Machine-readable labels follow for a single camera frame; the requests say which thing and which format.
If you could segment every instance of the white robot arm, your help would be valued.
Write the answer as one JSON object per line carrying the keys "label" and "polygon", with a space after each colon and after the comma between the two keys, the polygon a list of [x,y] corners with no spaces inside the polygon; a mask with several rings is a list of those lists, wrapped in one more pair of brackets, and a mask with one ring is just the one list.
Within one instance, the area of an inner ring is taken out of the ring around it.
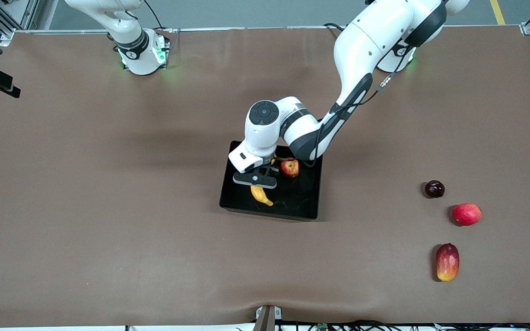
{"label": "white robot arm", "polygon": [[168,40],[151,29],[143,29],[128,15],[141,7],[143,0],[65,0],[65,2],[98,21],[109,31],[118,46],[122,62],[133,74],[149,75],[165,67]]}
{"label": "white robot arm", "polygon": [[368,93],[376,66],[391,56],[399,59],[398,63],[391,63],[393,72],[400,70],[408,52],[435,38],[447,15],[459,12],[468,2],[372,2],[347,25],[334,44],[341,93],[330,111],[317,121],[296,97],[253,104],[245,119],[245,139],[229,153],[231,163],[238,170],[233,180],[238,184],[274,188],[276,180],[268,176],[269,164],[280,137],[299,160],[315,160],[321,156]]}

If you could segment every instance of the round button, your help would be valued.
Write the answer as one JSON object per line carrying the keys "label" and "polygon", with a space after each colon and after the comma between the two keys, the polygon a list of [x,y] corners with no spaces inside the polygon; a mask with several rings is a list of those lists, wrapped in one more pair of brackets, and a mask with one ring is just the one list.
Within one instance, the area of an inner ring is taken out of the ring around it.
{"label": "round button", "polygon": [[261,106],[257,109],[257,115],[263,118],[268,117],[269,115],[271,115],[271,108],[267,106]]}

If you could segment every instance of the apple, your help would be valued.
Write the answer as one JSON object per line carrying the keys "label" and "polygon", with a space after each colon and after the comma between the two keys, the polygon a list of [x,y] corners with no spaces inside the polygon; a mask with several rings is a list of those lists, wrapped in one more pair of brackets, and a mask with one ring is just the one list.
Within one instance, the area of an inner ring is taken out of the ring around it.
{"label": "apple", "polygon": [[437,278],[440,281],[452,281],[459,272],[459,251],[448,243],[437,250]]}
{"label": "apple", "polygon": [[290,161],[282,161],[282,172],[289,178],[296,178],[300,173],[300,163],[293,158]]}
{"label": "apple", "polygon": [[453,209],[453,218],[461,226],[470,226],[480,221],[482,210],[473,203],[462,203]]}

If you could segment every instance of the yellow banana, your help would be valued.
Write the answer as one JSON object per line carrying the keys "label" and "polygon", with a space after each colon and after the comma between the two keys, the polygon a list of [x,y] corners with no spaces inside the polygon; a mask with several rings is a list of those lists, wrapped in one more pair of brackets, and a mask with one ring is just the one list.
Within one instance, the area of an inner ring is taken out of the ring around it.
{"label": "yellow banana", "polygon": [[267,199],[267,195],[265,195],[263,187],[251,186],[251,194],[253,195],[256,201],[265,203],[265,205],[268,205],[269,207],[273,205],[273,202]]}

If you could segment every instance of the brown table cover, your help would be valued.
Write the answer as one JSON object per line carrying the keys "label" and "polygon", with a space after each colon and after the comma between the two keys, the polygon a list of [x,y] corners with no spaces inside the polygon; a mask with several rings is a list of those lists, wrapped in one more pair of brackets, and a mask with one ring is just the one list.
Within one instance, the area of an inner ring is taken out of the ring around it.
{"label": "brown table cover", "polygon": [[[325,154],[318,222],[219,208],[255,101],[293,95],[316,116],[334,103],[333,42],[187,32],[168,70],[137,77],[104,35],[17,34],[0,56],[22,89],[0,93],[0,327],[240,323],[263,304],[315,322],[530,322],[518,27],[444,28],[421,47]],[[432,179],[441,199],[421,195]],[[459,228],[448,215],[465,202],[484,217]],[[436,282],[449,242],[460,272]]]}

